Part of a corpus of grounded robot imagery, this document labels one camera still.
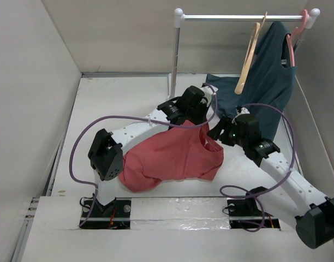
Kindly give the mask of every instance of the white rack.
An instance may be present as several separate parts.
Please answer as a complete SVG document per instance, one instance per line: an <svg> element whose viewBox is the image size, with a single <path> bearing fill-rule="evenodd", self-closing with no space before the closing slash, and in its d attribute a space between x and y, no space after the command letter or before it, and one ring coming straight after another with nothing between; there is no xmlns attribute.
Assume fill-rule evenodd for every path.
<svg viewBox="0 0 334 262"><path fill-rule="evenodd" d="M318 8L312 9L307 18L307 23L304 30L300 33L297 42L294 45L294 52L296 52L300 44L304 41L307 29L312 28L316 18L320 15ZM264 15L186 15L183 10L177 8L174 11L174 28L175 28L175 40L173 51L173 69L171 80L171 92L169 98L175 97L176 91L176 79L177 79L177 67L178 67L178 50L179 50L179 37L182 21L262 21ZM285 22L299 22L302 21L302 15L267 15L265 21L285 21Z"/></svg>

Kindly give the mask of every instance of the pink hanger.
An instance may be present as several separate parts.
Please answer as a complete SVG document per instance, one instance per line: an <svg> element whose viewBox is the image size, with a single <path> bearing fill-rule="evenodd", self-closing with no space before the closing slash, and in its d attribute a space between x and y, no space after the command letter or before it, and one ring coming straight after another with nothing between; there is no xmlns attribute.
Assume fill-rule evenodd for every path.
<svg viewBox="0 0 334 262"><path fill-rule="evenodd" d="M287 41L288 50L289 50L289 59L291 61L292 67L295 66L294 50L293 50L293 44L292 44L293 40L296 37L296 35L299 35L301 32L303 32L305 25L307 23L307 20L308 20L308 11L306 9L301 10L299 14L303 16L302 25L299 28L298 27L294 28L293 33L291 35L289 34L286 35L286 41Z"/></svg>

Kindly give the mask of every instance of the white table surface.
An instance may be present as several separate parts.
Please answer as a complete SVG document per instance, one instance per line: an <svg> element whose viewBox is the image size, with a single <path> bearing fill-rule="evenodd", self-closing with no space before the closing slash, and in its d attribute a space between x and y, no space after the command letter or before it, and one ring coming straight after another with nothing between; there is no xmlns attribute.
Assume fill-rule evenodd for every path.
<svg viewBox="0 0 334 262"><path fill-rule="evenodd" d="M177 94L189 85L199 86L205 76L180 75ZM316 250L309 249L285 224L282 224L282 231L262 229L255 234L242 229L229 229L228 217L221 213L225 204L223 198L157 198L219 196L219 188L223 184L236 184L248 189L273 185L275 181L248 160L239 147L224 147L223 166L212 182L170 181L138 194L131 193L116 182L118 197L133 198L132 229L78 228L81 214L79 197L93 192L91 186L77 184L69 176L69 153L78 134L91 121L103 115L145 116L165 101L167 86L167 77L81 80L52 196L40 199L22 262L334 262L332 241ZM87 152L97 130L106 128L110 131L128 123L130 121L105 121L84 136L74 162L75 175L79 179L94 181ZM282 123L275 142L289 158L291 147Z"/></svg>
<svg viewBox="0 0 334 262"><path fill-rule="evenodd" d="M78 201L40 198L22 262L334 262L332 241L312 250L294 231L82 230Z"/></svg>
<svg viewBox="0 0 334 262"><path fill-rule="evenodd" d="M186 74L177 78L176 95L190 85L201 86L206 74ZM53 196L90 196L92 186L78 184L69 175L69 156L74 141L80 132L92 121L104 115L131 115L144 117L166 100L168 93L167 77L94 78L81 79L77 92L64 148L56 172ZM212 120L214 126L218 117ZM129 120L106 120L92 127L79 143L74 157L74 173L78 179L94 181L94 174L87 158L95 133L105 128L107 131L122 128ZM291 147L286 129L280 123L275 142L287 159L291 157ZM276 182L246 158L238 146L224 147L224 162L213 181L190 179L165 181L157 188L143 193L132 193L116 179L115 193L119 198L138 197L208 197L220 196L219 188L224 184L235 184L247 189L258 186L271 187ZM242 194L229 189L229 194Z"/></svg>

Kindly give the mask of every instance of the white ball finial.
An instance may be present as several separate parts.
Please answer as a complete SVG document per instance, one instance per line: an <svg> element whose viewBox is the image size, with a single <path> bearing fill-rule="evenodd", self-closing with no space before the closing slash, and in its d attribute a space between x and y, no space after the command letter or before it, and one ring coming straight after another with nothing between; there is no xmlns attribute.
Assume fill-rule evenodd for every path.
<svg viewBox="0 0 334 262"><path fill-rule="evenodd" d="M183 20L183 10L180 8L177 8L174 10L174 27L180 28L182 20Z"/></svg>
<svg viewBox="0 0 334 262"><path fill-rule="evenodd" d="M318 8L311 9L310 12L309 12L309 15L319 16L320 15L320 9L318 9Z"/></svg>
<svg viewBox="0 0 334 262"><path fill-rule="evenodd" d="M318 18L319 15L320 15L320 9L314 8L314 9L310 10L309 17L308 17L307 23L305 25L305 28L306 29L312 28L313 24L315 23L316 18Z"/></svg>
<svg viewBox="0 0 334 262"><path fill-rule="evenodd" d="M182 16L183 10L181 8L177 8L176 10L174 10L174 15Z"/></svg>

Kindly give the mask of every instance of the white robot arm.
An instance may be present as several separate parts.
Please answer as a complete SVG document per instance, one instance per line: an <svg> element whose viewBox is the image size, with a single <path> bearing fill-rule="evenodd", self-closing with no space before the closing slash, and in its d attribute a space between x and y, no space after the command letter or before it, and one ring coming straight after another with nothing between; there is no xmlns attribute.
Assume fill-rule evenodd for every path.
<svg viewBox="0 0 334 262"><path fill-rule="evenodd" d="M207 86L191 86L181 97L159 105L146 116L147 122L133 123L110 133L100 130L88 153L98 184L97 204L105 208L115 199L112 179L123 170L123 155L138 143L169 128L153 121L181 125L190 120L201 124L206 121L212 93ZM238 108L234 119L223 117L208 135L229 146L240 145L246 156L277 182L289 171L289 164L279 148L271 140L261 137L258 120L244 108ZM334 198L330 199L317 190L296 170L291 170L281 188L292 201L272 192L261 194L258 199L265 212L295 228L300 239L310 248L317 248L334 238ZM265 190L260 187L251 193Z"/></svg>

